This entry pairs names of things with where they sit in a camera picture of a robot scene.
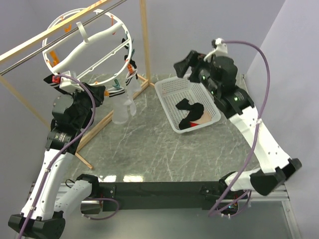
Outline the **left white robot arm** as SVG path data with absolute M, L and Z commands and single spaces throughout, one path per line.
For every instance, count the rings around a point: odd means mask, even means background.
M 64 94 L 54 100 L 53 119 L 38 179 L 21 212 L 11 215 L 8 222 L 8 226 L 18 233 L 18 238 L 60 238 L 67 216 L 84 199 L 94 200 L 100 194 L 98 178 L 81 174 L 72 188 L 62 198 L 56 199 L 83 133 L 92 124 L 95 109 L 104 101 L 104 86 L 84 86 L 84 91 Z

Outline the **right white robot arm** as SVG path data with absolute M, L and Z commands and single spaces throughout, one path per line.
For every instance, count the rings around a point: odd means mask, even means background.
M 301 167 L 298 158 L 291 158 L 276 142 L 261 119 L 248 93 L 236 85 L 237 66 L 227 56 L 205 55 L 191 50 L 182 60 L 174 63 L 176 75 L 201 83 L 213 96 L 217 108 L 237 127 L 253 149 L 260 167 L 256 170 L 229 173 L 221 179 L 219 194 L 231 198 L 239 190 L 255 190 L 267 196 L 284 184 Z

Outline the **white striped hanging sock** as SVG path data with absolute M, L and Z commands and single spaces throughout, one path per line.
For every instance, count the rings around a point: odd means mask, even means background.
M 112 87 L 108 89 L 109 100 L 113 107 L 112 121 L 115 124 L 124 124 L 128 118 L 128 105 L 131 102 L 128 98 L 126 90 L 121 87 L 116 89 Z

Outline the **white plastic mesh basket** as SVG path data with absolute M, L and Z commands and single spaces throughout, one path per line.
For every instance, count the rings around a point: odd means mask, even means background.
M 186 74 L 155 83 L 155 90 L 172 129 L 179 134 L 218 122 L 221 114 L 206 88 Z

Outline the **black striped sock at left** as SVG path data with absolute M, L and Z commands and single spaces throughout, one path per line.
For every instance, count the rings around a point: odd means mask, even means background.
M 51 86 L 52 88 L 54 88 L 55 90 L 57 90 L 58 92 L 61 92 L 63 94 L 64 91 L 60 88 L 59 82 L 53 81 L 53 77 L 54 77 L 54 74 L 51 74 L 45 77 L 43 81 L 47 83 L 49 86 Z

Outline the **black beige red sock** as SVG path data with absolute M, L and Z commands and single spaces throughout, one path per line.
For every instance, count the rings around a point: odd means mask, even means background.
M 212 119 L 211 114 L 205 110 L 204 106 L 200 103 L 190 105 L 187 110 L 188 115 L 183 118 L 178 125 L 180 130 L 207 123 Z

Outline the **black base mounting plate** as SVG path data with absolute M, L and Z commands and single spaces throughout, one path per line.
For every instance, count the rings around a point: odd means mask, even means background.
M 121 210 L 209 210 L 222 195 L 217 181 L 100 183 L 105 198 L 116 200 Z

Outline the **wooden rack frame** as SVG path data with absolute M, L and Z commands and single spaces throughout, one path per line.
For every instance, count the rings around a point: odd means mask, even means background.
M 80 11 L 77 11 L 71 17 L 67 18 L 64 14 L 57 19 L 57 23 L 53 23 L 47 30 L 38 34 L 37 36 L 31 38 L 30 40 L 20 44 L 19 46 L 13 48 L 12 50 L 2 54 L 0 56 L 0 62 L 4 63 L 9 58 L 15 56 L 18 53 L 25 51 L 26 49 L 30 48 L 32 45 L 36 44 L 41 40 L 47 39 L 50 35 L 58 31 L 59 29 L 64 28 L 64 26 L 70 24 L 71 22 L 80 19 L 87 15 L 92 11 L 96 11 L 99 7 L 106 4 L 107 0 L 100 0 L 87 8 L 83 8 Z M 141 23 L 142 23 L 142 32 L 143 32 L 143 42 L 144 42 L 144 58 L 145 58 L 145 68 L 146 68 L 146 77 L 142 77 L 138 75 L 138 78 L 143 81 L 141 84 L 141 90 L 133 94 L 133 98 L 135 99 L 137 96 L 140 95 L 147 87 L 154 86 L 151 82 L 151 68 L 150 68 L 150 51 L 149 51 L 149 36 L 148 36 L 148 24 L 147 24 L 147 10 L 146 10 L 146 2 L 144 0 L 140 1 L 140 15 L 141 15 Z M 35 52 L 31 53 L 30 55 L 26 56 L 25 58 L 21 59 L 20 61 L 16 62 L 12 66 L 8 67 L 7 69 L 3 70 L 0 73 L 0 83 L 6 87 L 29 111 L 34 114 L 45 126 L 49 127 L 49 123 L 36 111 L 36 109 L 28 102 L 28 100 L 19 92 L 17 91 L 13 85 L 11 85 L 3 75 L 8 73 L 9 71 L 15 69 L 22 63 L 30 60 L 34 56 L 39 53 L 47 53 L 55 49 L 58 45 L 60 45 L 65 38 L 68 38 L 70 35 L 73 35 L 78 28 L 73 28 L 64 35 L 60 36 L 59 38 L 55 39 L 51 43 L 44 45 L 42 48 L 36 50 Z M 111 117 L 113 116 L 113 111 L 111 111 L 108 115 L 106 115 L 96 126 L 94 126 L 80 141 L 77 151 L 80 151 L 86 144 L 88 144 L 108 123 L 111 122 Z

